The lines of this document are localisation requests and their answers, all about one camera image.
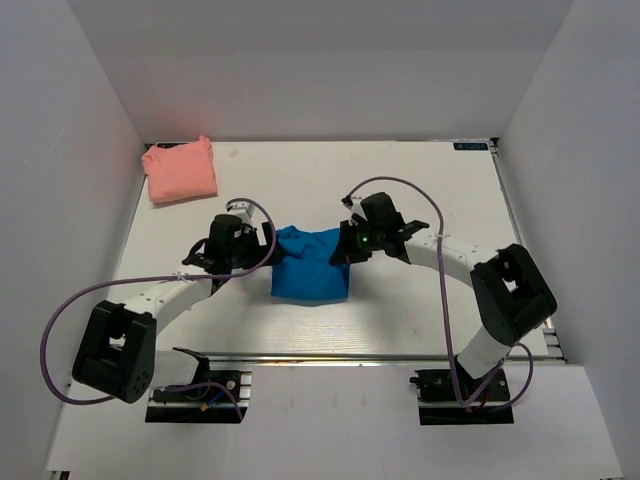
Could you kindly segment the blue t-shirt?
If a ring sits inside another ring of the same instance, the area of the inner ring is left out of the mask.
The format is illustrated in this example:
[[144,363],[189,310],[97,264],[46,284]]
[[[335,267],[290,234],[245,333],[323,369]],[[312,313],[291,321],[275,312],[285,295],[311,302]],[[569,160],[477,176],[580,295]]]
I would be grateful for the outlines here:
[[339,236],[338,228],[306,232],[290,225],[278,230],[278,241],[286,256],[272,267],[271,295],[302,302],[346,300],[350,267],[329,264]]

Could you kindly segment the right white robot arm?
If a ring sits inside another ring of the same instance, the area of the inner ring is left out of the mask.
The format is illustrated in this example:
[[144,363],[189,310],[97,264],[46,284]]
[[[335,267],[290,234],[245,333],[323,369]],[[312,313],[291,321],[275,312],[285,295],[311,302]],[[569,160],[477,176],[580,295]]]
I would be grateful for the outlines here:
[[557,311],[557,301],[528,250],[519,245],[490,250],[446,237],[420,220],[407,222],[383,192],[342,199],[349,217],[339,226],[332,266],[368,261],[374,253],[429,268],[473,290],[481,327],[460,353],[451,374],[453,390],[472,399],[488,385],[487,374],[523,337]]

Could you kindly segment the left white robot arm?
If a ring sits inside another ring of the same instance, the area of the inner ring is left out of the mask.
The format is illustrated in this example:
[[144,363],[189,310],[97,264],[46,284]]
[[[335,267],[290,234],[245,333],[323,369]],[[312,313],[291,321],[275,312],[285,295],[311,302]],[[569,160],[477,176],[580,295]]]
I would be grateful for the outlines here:
[[158,280],[121,303],[104,300],[92,310],[72,367],[72,378],[126,403],[149,389],[178,389],[199,399],[211,387],[203,355],[184,348],[159,351],[156,338],[172,321],[225,285],[281,259],[272,221],[262,224],[267,243],[246,213],[219,214],[209,236],[197,241],[182,264],[194,273]]

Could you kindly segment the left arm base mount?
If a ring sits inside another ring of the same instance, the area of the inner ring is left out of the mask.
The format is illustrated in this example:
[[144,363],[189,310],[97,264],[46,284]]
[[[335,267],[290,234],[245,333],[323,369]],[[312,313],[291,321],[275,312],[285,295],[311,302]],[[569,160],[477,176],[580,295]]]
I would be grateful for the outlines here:
[[156,389],[149,396],[149,424],[240,424],[247,413],[252,383],[249,370],[210,370],[195,389]]

